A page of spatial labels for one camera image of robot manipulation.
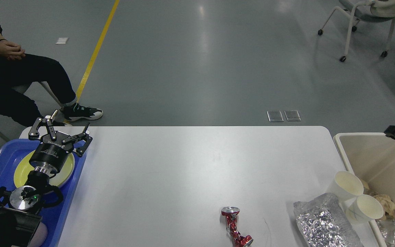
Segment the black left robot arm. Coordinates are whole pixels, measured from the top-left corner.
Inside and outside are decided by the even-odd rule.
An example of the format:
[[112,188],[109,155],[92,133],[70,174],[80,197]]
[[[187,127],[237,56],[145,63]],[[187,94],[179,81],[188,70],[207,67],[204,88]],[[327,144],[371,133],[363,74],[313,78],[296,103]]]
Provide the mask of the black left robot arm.
[[41,223],[46,247],[62,233],[92,137],[89,124],[71,136],[55,130],[53,118],[37,118],[28,139],[0,150],[0,247],[30,245]]

